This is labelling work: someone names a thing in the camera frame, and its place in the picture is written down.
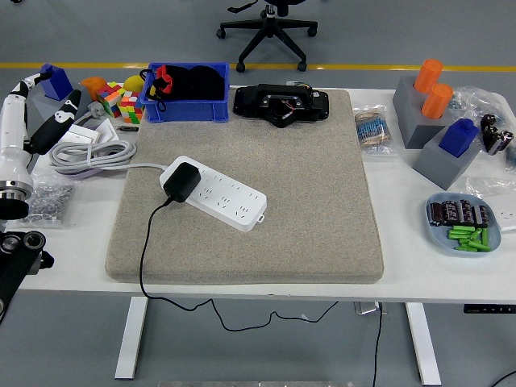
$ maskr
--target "office chair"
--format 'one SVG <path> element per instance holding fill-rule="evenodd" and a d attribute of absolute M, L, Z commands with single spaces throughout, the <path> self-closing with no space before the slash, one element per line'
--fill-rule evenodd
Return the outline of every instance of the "office chair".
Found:
<path fill-rule="evenodd" d="M 297 44 L 287 35 L 284 28 L 308 28 L 308 36 L 314 37 L 317 35 L 317 22 L 303 21 L 303 20 L 288 20 L 276 19 L 274 7 L 277 7 L 277 15 L 285 17 L 289 14 L 289 6 L 294 6 L 304 2 L 305 0 L 265 0 L 268 4 L 265 10 L 260 13 L 261 19 L 244 20 L 240 22 L 220 23 L 220 29 L 217 31 L 217 37 L 224 39 L 226 37 L 227 28 L 245 28 L 259 30 L 255 37 L 252 38 L 248 46 L 242 51 L 239 56 L 239 63 L 236 65 L 236 71 L 243 73 L 245 71 L 245 64 L 243 60 L 251 53 L 253 49 L 267 36 L 272 38 L 277 36 L 288 48 L 290 48 L 297 56 L 301 58 L 298 63 L 298 70 L 306 70 L 306 54 L 298 47 Z M 256 4 L 258 0 L 246 4 L 240 8 L 228 8 L 230 12 L 238 13 Z"/>

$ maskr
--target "rubik's cube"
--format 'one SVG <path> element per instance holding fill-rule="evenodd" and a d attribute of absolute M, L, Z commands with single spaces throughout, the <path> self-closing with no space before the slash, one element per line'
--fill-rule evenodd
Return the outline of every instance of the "rubik's cube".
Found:
<path fill-rule="evenodd" d="M 135 91 L 127 91 L 119 102 L 119 109 L 126 123 L 140 123 L 144 116 L 144 108 L 139 93 Z"/>
<path fill-rule="evenodd" d="M 106 112 L 112 117 L 119 117 L 121 115 L 117 104 L 122 101 L 122 96 L 126 90 L 117 82 L 108 82 L 98 92 L 98 101 L 104 106 Z"/>

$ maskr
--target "yellow floor line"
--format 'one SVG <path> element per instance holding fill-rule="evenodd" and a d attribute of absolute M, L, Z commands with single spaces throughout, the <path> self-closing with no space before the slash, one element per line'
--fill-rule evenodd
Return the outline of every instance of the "yellow floor line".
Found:
<path fill-rule="evenodd" d="M 0 69 L 39 69 L 44 62 L 7 62 L 0 63 Z M 146 69 L 147 62 L 52 62 L 63 69 Z M 297 63 L 246 63 L 246 69 L 290 70 Z M 331 71 L 418 71 L 420 64 L 308 64 L 307 70 Z M 478 73 L 516 73 L 516 66 L 464 66 L 445 65 L 443 71 Z"/>

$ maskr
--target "blue bowl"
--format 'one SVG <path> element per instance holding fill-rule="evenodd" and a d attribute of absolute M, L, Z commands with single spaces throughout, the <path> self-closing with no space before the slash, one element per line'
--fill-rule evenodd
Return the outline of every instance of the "blue bowl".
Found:
<path fill-rule="evenodd" d="M 445 250 L 447 253 L 451 253 L 455 256 L 467 256 L 470 258 L 478 257 L 478 256 L 485 256 L 486 254 L 489 254 L 490 252 L 462 252 L 461 250 L 455 250 L 457 246 L 459 246 L 459 242 L 453 239 L 448 239 L 447 233 L 451 229 L 451 227 L 448 226 L 432 226 L 430 224 L 430 219 L 428 218 L 427 208 L 430 203 L 442 203 L 447 200 L 452 200 L 454 202 L 458 202 L 460 200 L 467 200 L 471 203 L 472 206 L 485 206 L 485 209 L 487 210 L 487 216 L 489 225 L 487 227 L 489 232 L 489 248 L 491 249 L 490 252 L 495 251 L 498 246 L 500 246 L 501 242 L 501 234 L 500 234 L 500 227 L 498 226 L 497 220 L 494 216 L 493 210 L 491 210 L 491 207 L 489 207 L 483 200 L 468 195 L 466 193 L 437 193 L 435 195 L 432 195 L 428 198 L 427 203 L 425 205 L 425 217 L 427 218 L 427 226 L 430 230 L 431 235 L 433 236 L 435 242 Z"/>

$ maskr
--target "white power strip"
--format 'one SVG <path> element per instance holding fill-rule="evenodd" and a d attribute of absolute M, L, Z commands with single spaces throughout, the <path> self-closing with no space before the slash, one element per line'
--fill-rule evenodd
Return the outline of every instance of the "white power strip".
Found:
<path fill-rule="evenodd" d="M 176 158 L 161 174 L 161 187 L 184 162 L 197 167 L 201 174 L 201 181 L 186 199 L 187 203 L 244 232 L 264 220 L 267 208 L 264 194 L 187 156 Z"/>
<path fill-rule="evenodd" d="M 493 210 L 501 231 L 516 230 L 516 195 L 514 193 L 484 198 L 484 201 Z"/>

